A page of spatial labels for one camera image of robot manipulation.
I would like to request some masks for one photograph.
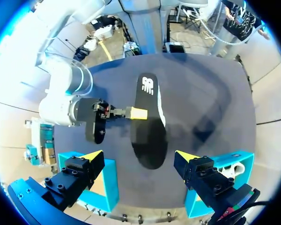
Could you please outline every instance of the white wall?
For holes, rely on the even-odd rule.
[[[281,55],[274,38],[266,40],[257,32],[243,45],[239,55],[252,84],[281,63]]]
[[[84,25],[73,22],[58,37],[62,41],[68,39],[75,47],[79,47],[87,35],[89,32]],[[0,59],[0,181],[6,184],[19,178],[27,179],[29,176],[41,181],[51,175],[50,167],[32,166],[23,158],[26,144],[31,143],[31,131],[24,127],[25,120],[39,117],[38,105],[46,96],[44,90],[49,88],[50,81],[47,72],[30,66],[26,60],[29,56],[25,52],[29,52],[32,43],[33,39],[30,37],[19,39],[19,43],[13,43],[18,46],[12,49],[20,49],[21,52],[11,52],[12,57],[8,54],[9,57]],[[75,49],[70,44],[65,44],[56,38],[51,50],[72,58]]]
[[[281,119],[281,55],[273,40],[256,33],[240,54],[253,84],[257,123]],[[261,191],[258,201],[270,200],[281,181],[281,121],[257,125],[255,165],[249,184]],[[252,223],[262,207],[246,213]]]

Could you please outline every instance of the bolt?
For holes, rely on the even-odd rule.
[[[143,224],[142,215],[139,215],[139,224]]]
[[[167,212],[167,216],[168,216],[168,222],[171,222],[171,221],[172,221],[171,213],[170,213],[170,212]]]
[[[63,184],[58,184],[57,189],[58,189],[58,191],[62,192],[65,190],[65,186]]]
[[[203,177],[205,175],[206,175],[206,172],[205,171],[201,171],[200,176]]]
[[[72,175],[74,175],[74,177],[78,174],[78,172],[76,170],[72,171]]]
[[[50,177],[46,177],[46,178],[45,178],[45,182],[46,182],[46,184],[48,184],[48,185],[52,184],[52,180],[50,179]]]
[[[221,185],[217,184],[217,185],[215,185],[214,190],[215,190],[215,191],[218,191],[218,190],[220,190],[221,188],[222,188]]]
[[[122,222],[127,222],[127,215],[126,214],[123,214],[123,218],[122,218]]]

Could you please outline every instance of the cable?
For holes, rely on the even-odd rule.
[[[32,112],[32,113],[38,113],[38,112],[36,112],[36,111],[32,111],[32,110],[29,110],[29,109],[23,109],[23,108],[16,107],[16,106],[13,106],[13,105],[5,104],[5,103],[3,103],[3,102],[0,102],[0,104],[9,106],[9,107],[12,107],[12,108],[15,108],[15,109],[21,109],[21,110],[25,110],[25,111]]]
[[[257,123],[256,125],[263,125],[263,124],[268,124],[268,123],[275,123],[275,122],[279,122],[279,121],[281,121],[281,119],[278,119],[278,120],[272,120],[272,121],[263,122],[263,123]]]
[[[258,31],[259,29],[265,27],[265,25],[262,24],[262,25],[258,26],[254,31],[252,31],[252,33],[251,33],[245,40],[243,40],[243,41],[241,41],[241,42],[237,42],[237,43],[231,43],[231,42],[224,41],[224,40],[220,39],[218,36],[216,36],[216,35],[206,26],[206,24],[203,22],[203,20],[200,18],[199,13],[198,13],[198,11],[196,10],[196,8],[194,8],[194,10],[195,10],[195,12],[196,12],[196,14],[197,14],[197,16],[198,16],[198,19],[199,19],[200,22],[203,24],[203,26],[205,27],[205,29],[206,29],[213,37],[215,37],[217,40],[222,41],[223,43],[225,43],[225,44],[227,44],[227,45],[241,45],[241,44],[247,42],[247,41],[251,38],[251,36],[252,36],[256,31]]]
[[[253,202],[253,203],[247,204],[240,211],[236,211],[236,214],[231,216],[229,219],[232,219],[233,217],[237,216],[239,213],[242,213],[243,211],[246,211],[247,209],[249,209],[251,207],[258,206],[258,205],[268,205],[269,203],[270,203],[270,201],[261,201],[261,202]]]

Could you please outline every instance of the cardboard box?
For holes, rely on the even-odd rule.
[[[42,148],[42,151],[46,164],[52,165],[56,163],[54,148]]]

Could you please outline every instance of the small box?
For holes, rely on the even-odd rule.
[[[45,148],[46,149],[53,149],[54,148],[54,145],[53,143],[48,143],[50,140],[46,140],[46,143],[45,143]]]
[[[46,164],[52,165],[56,163],[54,148],[42,148],[42,151]]]

